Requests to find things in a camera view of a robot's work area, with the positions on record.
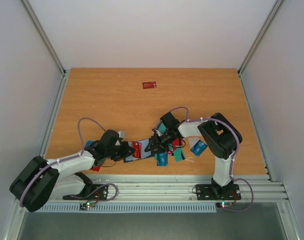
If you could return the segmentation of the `dark blue card holder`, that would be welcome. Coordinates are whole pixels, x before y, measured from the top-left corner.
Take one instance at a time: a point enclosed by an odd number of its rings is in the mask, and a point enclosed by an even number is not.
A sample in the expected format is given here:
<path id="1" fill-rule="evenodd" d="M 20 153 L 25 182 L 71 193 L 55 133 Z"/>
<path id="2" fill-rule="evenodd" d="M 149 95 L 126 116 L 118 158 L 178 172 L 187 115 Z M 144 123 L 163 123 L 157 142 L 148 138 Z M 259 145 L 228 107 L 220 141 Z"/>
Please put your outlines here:
<path id="1" fill-rule="evenodd" d="M 130 141 L 128 145 L 134 149 L 134 153 L 126 157 L 124 163 L 134 162 L 138 160 L 153 158 L 155 155 L 149 151 L 145 151 L 145 148 L 149 144 L 149 139 L 142 139 L 139 141 Z"/>

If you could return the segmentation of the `teal card top pile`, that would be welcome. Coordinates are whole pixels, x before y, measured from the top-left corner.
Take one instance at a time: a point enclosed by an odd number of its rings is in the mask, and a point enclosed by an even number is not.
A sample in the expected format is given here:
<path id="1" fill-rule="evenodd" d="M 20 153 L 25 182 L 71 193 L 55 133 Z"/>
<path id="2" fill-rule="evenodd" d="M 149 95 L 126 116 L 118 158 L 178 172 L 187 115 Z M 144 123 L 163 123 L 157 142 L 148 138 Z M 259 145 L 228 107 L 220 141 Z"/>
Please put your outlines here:
<path id="1" fill-rule="evenodd" d="M 155 129 L 156 129 L 157 131 L 159 131 L 161 134 L 163 134 L 163 133 L 165 132 L 165 130 L 166 130 L 166 127 L 165 127 L 165 125 L 164 125 L 161 121 L 159 121 L 159 122 L 156 124 Z"/>

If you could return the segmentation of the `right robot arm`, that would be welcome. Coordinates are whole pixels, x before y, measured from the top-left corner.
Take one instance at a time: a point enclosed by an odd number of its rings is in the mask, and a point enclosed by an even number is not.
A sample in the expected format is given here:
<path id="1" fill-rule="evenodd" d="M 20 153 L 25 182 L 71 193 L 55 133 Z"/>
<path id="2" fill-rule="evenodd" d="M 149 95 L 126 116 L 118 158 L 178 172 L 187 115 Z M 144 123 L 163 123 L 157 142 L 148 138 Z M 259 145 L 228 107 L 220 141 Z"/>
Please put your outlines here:
<path id="1" fill-rule="evenodd" d="M 210 193 L 215 199 L 224 198 L 234 184 L 233 165 L 242 142 L 241 134 L 219 112 L 211 117 L 197 120 L 176 119 L 171 112 L 160 118 L 165 131 L 153 129 L 153 135 L 144 149 L 153 154 L 169 152 L 169 145 L 175 140 L 202 136 L 211 153 L 215 156 L 215 171 L 211 179 Z"/>

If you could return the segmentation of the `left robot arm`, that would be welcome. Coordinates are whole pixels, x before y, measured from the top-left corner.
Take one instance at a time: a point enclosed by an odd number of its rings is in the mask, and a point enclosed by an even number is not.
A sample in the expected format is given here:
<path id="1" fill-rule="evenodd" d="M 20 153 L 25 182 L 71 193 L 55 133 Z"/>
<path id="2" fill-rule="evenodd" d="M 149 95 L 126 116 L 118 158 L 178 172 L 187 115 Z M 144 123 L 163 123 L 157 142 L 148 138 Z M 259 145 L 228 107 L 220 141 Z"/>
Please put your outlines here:
<path id="1" fill-rule="evenodd" d="M 39 210 L 55 198 L 86 200 L 96 190 L 83 171 L 100 167 L 107 159 L 123 160 L 134 152 L 119 132 L 108 129 L 101 139 L 88 141 L 78 153 L 47 160 L 34 157 L 11 183 L 9 191 L 29 212 Z"/>

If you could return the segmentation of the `blue VIP card pile bottom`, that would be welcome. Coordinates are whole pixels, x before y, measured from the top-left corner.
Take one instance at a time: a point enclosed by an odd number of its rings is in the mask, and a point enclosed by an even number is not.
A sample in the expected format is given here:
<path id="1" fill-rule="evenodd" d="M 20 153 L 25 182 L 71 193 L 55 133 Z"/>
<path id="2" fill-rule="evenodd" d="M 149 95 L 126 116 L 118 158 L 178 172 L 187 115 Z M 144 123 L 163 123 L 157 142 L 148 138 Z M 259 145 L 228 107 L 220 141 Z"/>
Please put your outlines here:
<path id="1" fill-rule="evenodd" d="M 156 162 L 158 167 L 167 167 L 168 166 L 168 153 L 158 153 L 156 154 Z"/>

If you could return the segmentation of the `red card pile centre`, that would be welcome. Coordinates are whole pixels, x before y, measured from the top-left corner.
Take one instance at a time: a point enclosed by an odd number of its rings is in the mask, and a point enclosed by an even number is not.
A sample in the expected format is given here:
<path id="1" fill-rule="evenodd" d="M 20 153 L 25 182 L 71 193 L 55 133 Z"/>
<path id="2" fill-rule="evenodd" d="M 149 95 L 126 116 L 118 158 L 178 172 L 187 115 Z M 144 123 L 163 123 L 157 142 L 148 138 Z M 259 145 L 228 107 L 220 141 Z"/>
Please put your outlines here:
<path id="1" fill-rule="evenodd" d="M 172 147 L 174 148 L 183 148 L 185 145 L 186 142 L 181 138 L 178 138 L 172 142 Z"/>

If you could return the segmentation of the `white card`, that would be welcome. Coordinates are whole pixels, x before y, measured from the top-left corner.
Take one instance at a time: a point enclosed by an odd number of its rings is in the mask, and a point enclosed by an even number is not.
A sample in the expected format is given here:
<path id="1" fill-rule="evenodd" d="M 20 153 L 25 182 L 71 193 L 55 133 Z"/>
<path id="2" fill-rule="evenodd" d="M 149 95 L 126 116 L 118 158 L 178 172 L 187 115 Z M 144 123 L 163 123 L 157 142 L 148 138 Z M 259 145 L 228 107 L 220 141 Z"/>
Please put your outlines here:
<path id="1" fill-rule="evenodd" d="M 200 139 L 198 137 L 190 137 L 188 138 L 190 148 L 197 144 Z"/>

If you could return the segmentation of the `blue VIP card left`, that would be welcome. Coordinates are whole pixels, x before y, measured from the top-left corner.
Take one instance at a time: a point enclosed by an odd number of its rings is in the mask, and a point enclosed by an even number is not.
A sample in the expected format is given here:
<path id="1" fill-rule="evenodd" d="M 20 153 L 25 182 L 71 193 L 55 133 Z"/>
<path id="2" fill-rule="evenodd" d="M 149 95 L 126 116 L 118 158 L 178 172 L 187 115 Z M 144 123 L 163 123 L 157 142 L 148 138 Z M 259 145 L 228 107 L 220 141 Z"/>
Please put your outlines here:
<path id="1" fill-rule="evenodd" d="M 85 147 L 88 148 L 88 147 L 93 147 L 94 146 L 94 141 L 92 140 L 88 140 L 85 144 Z"/>

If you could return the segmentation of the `blue VIP card right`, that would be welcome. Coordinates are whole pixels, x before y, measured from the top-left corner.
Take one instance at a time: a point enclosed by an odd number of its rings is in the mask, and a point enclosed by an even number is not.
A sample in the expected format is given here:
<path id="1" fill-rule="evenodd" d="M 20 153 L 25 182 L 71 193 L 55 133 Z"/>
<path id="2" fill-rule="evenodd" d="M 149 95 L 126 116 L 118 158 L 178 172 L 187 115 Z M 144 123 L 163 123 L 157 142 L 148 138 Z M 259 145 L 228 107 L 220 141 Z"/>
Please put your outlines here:
<path id="1" fill-rule="evenodd" d="M 190 149 L 190 151 L 197 157 L 199 157 L 204 150 L 208 147 L 206 143 L 201 140 L 198 140 Z"/>

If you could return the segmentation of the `lone red card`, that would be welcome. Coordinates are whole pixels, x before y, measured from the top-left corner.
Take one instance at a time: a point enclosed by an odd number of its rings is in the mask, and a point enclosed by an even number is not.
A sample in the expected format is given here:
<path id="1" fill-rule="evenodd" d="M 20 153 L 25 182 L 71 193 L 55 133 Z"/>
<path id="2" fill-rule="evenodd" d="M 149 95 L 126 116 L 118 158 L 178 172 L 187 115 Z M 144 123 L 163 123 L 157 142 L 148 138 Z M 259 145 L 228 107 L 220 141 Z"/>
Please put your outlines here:
<path id="1" fill-rule="evenodd" d="M 142 83 L 142 88 L 143 89 L 155 89 L 157 87 L 157 84 L 155 81 L 148 81 L 148 82 L 143 82 Z"/>

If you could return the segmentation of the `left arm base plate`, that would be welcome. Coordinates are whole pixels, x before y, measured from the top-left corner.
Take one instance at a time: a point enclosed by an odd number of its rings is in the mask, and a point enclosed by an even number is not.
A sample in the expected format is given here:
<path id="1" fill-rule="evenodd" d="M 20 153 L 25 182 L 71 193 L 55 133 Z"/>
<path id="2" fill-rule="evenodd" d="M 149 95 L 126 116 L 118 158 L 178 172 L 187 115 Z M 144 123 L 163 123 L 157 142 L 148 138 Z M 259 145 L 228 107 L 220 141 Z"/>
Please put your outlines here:
<path id="1" fill-rule="evenodd" d="M 106 200 L 108 194 L 108 186 L 103 184 L 86 185 L 79 194 L 65 195 L 63 200 Z"/>

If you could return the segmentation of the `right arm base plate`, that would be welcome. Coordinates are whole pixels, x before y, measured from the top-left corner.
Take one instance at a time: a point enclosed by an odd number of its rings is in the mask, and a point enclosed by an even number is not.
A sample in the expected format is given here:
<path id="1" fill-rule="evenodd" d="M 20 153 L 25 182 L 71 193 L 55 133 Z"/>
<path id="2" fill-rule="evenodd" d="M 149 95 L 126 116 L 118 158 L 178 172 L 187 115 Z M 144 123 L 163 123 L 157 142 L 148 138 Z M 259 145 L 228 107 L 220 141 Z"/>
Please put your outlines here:
<path id="1" fill-rule="evenodd" d="M 224 187 L 214 184 L 195 185 L 197 200 L 199 201 L 222 201 L 241 200 L 240 188 L 233 183 Z"/>

